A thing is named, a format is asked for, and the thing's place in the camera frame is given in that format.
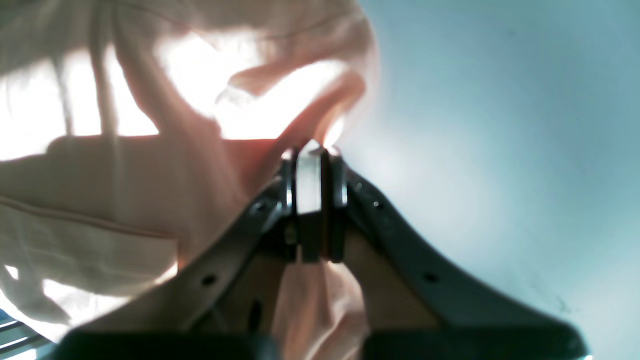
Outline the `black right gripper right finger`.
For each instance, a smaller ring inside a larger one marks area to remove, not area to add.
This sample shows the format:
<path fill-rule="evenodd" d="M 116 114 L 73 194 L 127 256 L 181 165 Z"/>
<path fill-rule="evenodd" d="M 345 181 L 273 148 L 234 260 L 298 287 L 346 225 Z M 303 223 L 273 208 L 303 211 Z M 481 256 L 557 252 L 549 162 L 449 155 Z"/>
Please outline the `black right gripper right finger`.
<path fill-rule="evenodd" d="M 322 253 L 355 272 L 348 230 L 390 269 L 420 316 L 383 315 L 361 347 L 363 360 L 585 360 L 567 322 L 541 313 L 469 275 L 423 239 L 377 187 L 336 150 L 321 153 Z"/>

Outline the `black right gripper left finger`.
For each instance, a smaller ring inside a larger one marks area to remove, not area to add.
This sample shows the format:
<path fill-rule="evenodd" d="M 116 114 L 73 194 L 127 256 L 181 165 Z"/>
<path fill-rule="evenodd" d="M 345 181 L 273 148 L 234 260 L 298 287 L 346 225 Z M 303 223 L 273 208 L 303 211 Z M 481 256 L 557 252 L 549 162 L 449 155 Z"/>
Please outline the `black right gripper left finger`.
<path fill-rule="evenodd" d="M 55 360 L 279 360 L 267 302 L 294 260 L 297 148 L 210 249 L 175 278 L 71 331 Z"/>

